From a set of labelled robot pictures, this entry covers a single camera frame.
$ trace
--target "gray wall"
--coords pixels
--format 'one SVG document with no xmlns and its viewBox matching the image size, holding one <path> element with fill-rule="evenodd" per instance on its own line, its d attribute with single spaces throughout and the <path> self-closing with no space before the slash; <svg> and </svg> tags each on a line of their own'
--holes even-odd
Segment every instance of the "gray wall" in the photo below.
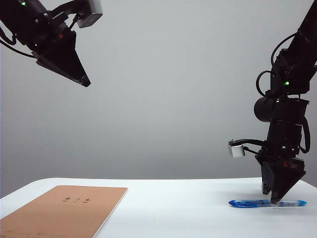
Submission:
<svg viewBox="0 0 317 238">
<path fill-rule="evenodd" d="M 233 159 L 227 142 L 266 138 L 268 123 L 253 113 L 255 79 L 312 0 L 102 2 L 99 22 L 75 27 L 88 88 L 2 48 L 2 196 L 49 177 L 261 176 L 253 155 Z M 314 185 L 316 91 L 314 77 L 303 97 L 312 149 L 301 156 Z"/>
</svg>

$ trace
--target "black robotic arm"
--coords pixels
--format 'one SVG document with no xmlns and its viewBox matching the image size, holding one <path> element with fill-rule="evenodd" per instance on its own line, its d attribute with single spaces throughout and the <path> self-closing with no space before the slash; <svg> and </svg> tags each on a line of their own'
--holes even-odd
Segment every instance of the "black robotic arm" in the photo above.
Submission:
<svg viewBox="0 0 317 238">
<path fill-rule="evenodd" d="M 76 33 L 71 27 L 93 25 L 101 16 L 100 0 L 73 0 L 47 10 L 39 0 L 0 0 L 0 20 L 12 32 L 9 39 L 0 28 L 2 44 L 25 56 L 36 58 L 37 64 L 85 87 L 90 85 L 75 51 Z M 76 14 L 70 27 L 64 22 Z M 17 51 L 16 39 L 32 50 L 32 55 Z"/>
<path fill-rule="evenodd" d="M 274 61 L 274 54 L 286 40 L 293 40 L 287 49 L 282 49 Z M 261 165 L 262 192 L 269 194 L 271 202 L 277 203 L 288 190 L 306 173 L 304 161 L 296 158 L 310 149 L 310 133 L 305 111 L 308 101 L 300 98 L 310 89 L 310 80 L 317 71 L 317 0 L 305 16 L 298 31 L 282 41 L 271 56 L 272 69 L 260 73 L 257 90 L 263 96 L 254 107 L 256 117 L 270 122 L 267 138 L 263 144 L 255 140 L 229 141 L 233 156 L 244 155 L 244 150 L 255 153 Z M 263 93 L 259 87 L 260 77 L 270 73 L 270 90 Z M 302 129 L 305 148 L 300 143 Z M 244 143 L 260 145 L 259 152 L 249 150 Z"/>
</svg>

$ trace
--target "blue pen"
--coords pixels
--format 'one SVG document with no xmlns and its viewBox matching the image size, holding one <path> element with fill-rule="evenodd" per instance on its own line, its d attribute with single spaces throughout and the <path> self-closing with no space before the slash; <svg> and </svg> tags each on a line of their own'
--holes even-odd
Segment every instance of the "blue pen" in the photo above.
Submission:
<svg viewBox="0 0 317 238">
<path fill-rule="evenodd" d="M 277 204 L 272 204 L 270 200 L 232 200 L 229 202 L 231 206 L 238 208 L 256 208 L 256 207 L 303 207 L 307 202 L 302 200 L 297 201 L 281 201 Z"/>
</svg>

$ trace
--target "cardboard notebook cover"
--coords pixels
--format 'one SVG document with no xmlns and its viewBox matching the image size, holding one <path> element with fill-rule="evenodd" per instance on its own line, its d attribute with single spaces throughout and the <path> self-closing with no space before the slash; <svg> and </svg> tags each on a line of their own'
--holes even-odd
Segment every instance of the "cardboard notebook cover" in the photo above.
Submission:
<svg viewBox="0 0 317 238">
<path fill-rule="evenodd" d="M 0 221 L 1 238 L 92 238 L 124 187 L 56 186 Z"/>
</svg>

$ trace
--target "white table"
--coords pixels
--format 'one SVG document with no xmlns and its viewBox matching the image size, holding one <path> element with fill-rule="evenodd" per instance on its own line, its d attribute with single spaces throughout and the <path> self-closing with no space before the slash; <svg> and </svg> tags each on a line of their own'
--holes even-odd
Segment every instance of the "white table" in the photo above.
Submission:
<svg viewBox="0 0 317 238">
<path fill-rule="evenodd" d="M 306 207 L 239 209 L 228 205 L 233 199 L 269 199 L 261 194 L 261 178 L 48 178 L 2 198 L 1 218 L 57 185 L 128 188 L 98 238 L 317 237 L 317 188 L 304 181 L 283 200 L 305 200 Z"/>
</svg>

